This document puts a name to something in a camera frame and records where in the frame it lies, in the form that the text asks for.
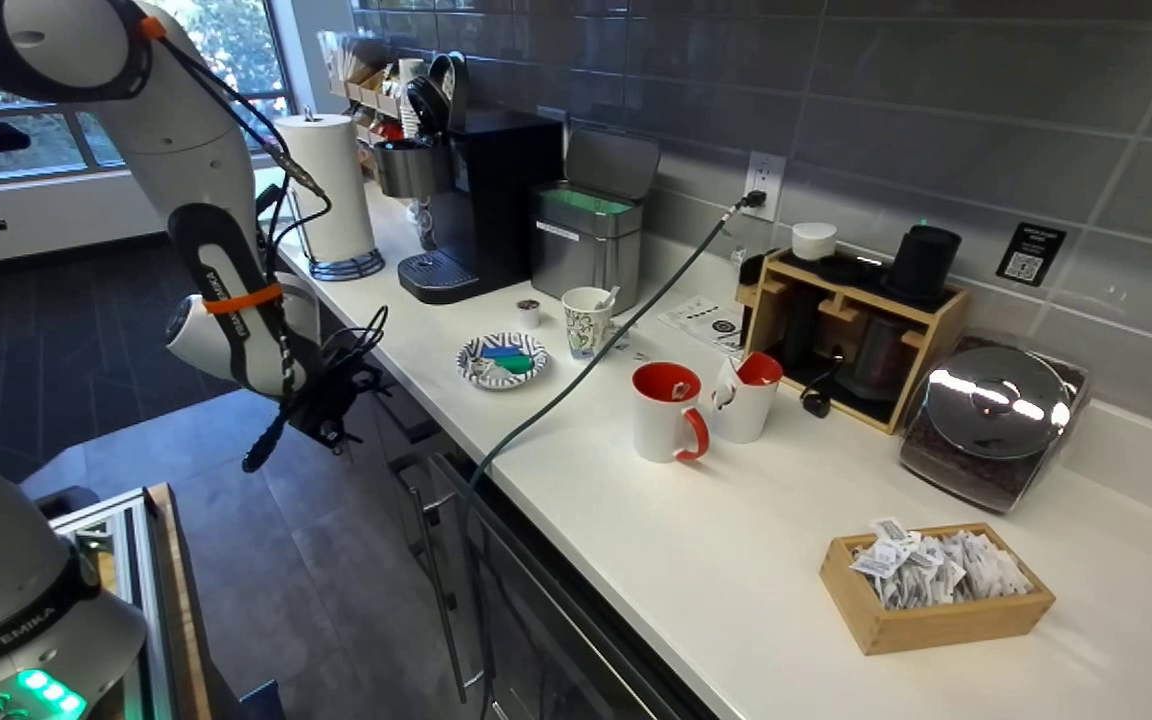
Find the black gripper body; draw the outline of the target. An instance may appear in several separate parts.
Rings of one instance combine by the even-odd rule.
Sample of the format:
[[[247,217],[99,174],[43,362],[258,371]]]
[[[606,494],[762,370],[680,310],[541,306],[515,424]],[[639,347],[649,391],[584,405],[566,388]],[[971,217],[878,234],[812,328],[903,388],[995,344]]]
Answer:
[[[338,449],[350,441],[350,432],[342,428],[342,411],[360,391],[381,388],[371,352],[383,342],[383,323],[388,310],[375,310],[360,328],[338,328],[327,336],[320,370],[281,399],[270,424],[255,436],[255,446],[240,460],[243,473],[255,473],[274,454],[283,428],[301,428],[324,449]]]

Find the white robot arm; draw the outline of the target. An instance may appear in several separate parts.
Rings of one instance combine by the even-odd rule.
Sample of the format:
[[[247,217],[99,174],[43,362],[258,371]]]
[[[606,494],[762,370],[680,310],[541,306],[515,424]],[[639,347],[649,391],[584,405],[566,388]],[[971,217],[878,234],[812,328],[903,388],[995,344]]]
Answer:
[[[0,88],[75,104],[115,145],[192,282],[162,347],[274,405],[243,473],[287,428],[324,449],[347,446],[342,411],[375,388],[367,352],[383,322],[327,342],[290,323],[274,234],[258,222],[243,147],[258,138],[258,112],[204,65],[189,34],[144,0],[0,0]],[[327,202],[274,133],[258,145],[290,183]]]

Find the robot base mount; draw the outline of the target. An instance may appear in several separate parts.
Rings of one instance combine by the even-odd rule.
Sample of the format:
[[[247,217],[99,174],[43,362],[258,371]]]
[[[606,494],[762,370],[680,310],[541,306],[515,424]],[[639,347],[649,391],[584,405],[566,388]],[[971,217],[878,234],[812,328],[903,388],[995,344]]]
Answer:
[[[144,617],[0,478],[0,691],[46,674],[94,706],[141,657]]]

